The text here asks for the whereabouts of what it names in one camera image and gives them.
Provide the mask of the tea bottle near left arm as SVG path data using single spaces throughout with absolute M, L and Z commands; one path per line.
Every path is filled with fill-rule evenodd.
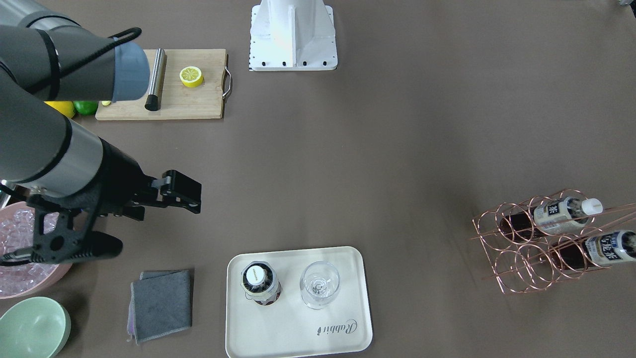
M 568 196 L 506 215 L 499 221 L 498 229 L 512 242 L 528 242 L 582 229 L 603 211 L 603 204 L 597 198 Z

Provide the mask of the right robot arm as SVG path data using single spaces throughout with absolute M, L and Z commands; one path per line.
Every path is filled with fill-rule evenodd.
M 48 105 L 137 100 L 150 67 L 141 29 L 97 36 L 34 0 L 1 2 L 1 178 L 30 190 L 40 212 L 143 220 L 145 206 L 198 214 L 201 185 L 179 172 L 146 175 L 118 148 Z

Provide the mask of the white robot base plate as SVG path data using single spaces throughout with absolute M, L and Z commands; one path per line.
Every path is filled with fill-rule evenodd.
M 333 9 L 322 0 L 262 0 L 250 14 L 248 70 L 338 68 Z

